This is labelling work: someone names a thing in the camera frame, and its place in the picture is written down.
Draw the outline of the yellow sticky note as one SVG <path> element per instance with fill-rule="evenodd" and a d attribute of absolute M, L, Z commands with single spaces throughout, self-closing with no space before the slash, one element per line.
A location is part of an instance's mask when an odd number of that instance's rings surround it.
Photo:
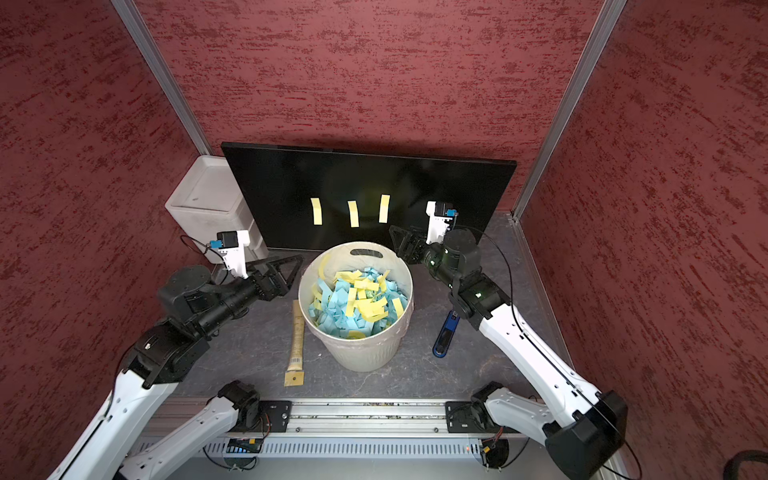
<path fill-rule="evenodd" d="M 355 200 L 349 200 L 347 202 L 348 205 L 348 212 L 349 212 L 349 221 L 350 221 L 350 227 L 351 228 L 359 228 L 359 211 L 357 202 Z"/>
<path fill-rule="evenodd" d="M 312 218 L 315 226 L 321 226 L 323 224 L 322 205 L 319 198 L 312 197 L 310 199 L 312 206 Z"/>
<path fill-rule="evenodd" d="M 378 221 L 381 224 L 386 224 L 388 222 L 389 205 L 390 205 L 390 195 L 382 194 L 380 197 L 379 216 L 378 216 Z"/>

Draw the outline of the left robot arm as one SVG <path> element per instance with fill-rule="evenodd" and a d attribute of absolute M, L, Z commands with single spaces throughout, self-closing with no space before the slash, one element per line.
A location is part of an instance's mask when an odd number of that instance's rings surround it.
<path fill-rule="evenodd" d="M 131 448 L 227 322 L 257 302 L 286 296 L 303 259 L 259 261 L 242 278 L 217 285 L 202 265 L 176 271 L 159 290 L 164 319 L 124 354 L 113 388 L 53 479 L 166 479 L 214 438 L 264 419 L 259 395 L 241 381 L 225 385 L 202 410 L 148 449 Z"/>

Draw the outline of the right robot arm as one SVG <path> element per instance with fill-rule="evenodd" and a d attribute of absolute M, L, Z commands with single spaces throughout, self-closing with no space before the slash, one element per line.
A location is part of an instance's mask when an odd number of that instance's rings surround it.
<path fill-rule="evenodd" d="M 423 265 L 449 290 L 459 316 L 498 347 L 539 394 L 534 402 L 497 384 L 479 393 L 495 424 L 542 444 L 569 479 L 590 479 L 625 445 L 628 406 L 602 392 L 563 361 L 529 326 L 504 290 L 481 267 L 470 229 L 447 231 L 431 242 L 420 231 L 392 226 L 394 251 Z"/>

